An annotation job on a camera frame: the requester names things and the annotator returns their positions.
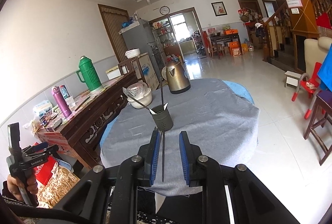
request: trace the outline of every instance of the refrigerator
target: refrigerator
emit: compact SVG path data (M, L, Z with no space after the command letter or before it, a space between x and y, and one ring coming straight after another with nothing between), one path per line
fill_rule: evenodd
M141 54L148 53L158 80L161 70L166 64L166 55L161 45L157 32L143 19L138 20L138 25L122 33L128 50L139 48Z

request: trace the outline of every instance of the striped curtain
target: striped curtain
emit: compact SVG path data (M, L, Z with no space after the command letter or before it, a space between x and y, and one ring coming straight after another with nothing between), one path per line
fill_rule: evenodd
M122 29L122 23L129 21L128 12L101 4L98 4L98 7L117 60L123 62L127 59L127 47L119 31Z

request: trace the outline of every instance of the screw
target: screw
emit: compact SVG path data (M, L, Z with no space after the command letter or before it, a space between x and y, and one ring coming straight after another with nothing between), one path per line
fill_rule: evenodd
M132 161L133 162L139 162L142 160L142 157L139 155L132 156Z
M245 166L244 164L238 164L236 167L241 172L244 172L247 169L247 166Z
M103 166L101 166L101 165L96 165L95 167L93 167L93 171L95 172L95 173L99 173L99 172L101 172L102 170L103 170Z
M201 156L198 157L198 160L199 160L200 162L207 162L208 159L209 159L209 158L208 158L207 156L204 156L204 155L201 155Z

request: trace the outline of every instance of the human hand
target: human hand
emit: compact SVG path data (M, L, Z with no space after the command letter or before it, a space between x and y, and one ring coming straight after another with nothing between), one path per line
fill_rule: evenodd
M37 194L38 193L38 185L36 181L36 176L32 174L28 179L27 179L27 190L31 194ZM12 177L10 174L7 177L7 187L9 192L18 200L18 201L23 201L22 195L20 193L19 187L24 188L24 184L17 178L17 177Z

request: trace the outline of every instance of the kettle base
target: kettle base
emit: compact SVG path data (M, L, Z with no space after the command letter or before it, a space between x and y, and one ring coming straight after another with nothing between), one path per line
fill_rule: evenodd
M190 84L187 87L183 88L183 89L180 89L180 90L170 90L170 92L172 94L180 94L180 93L186 92L189 89L190 89Z

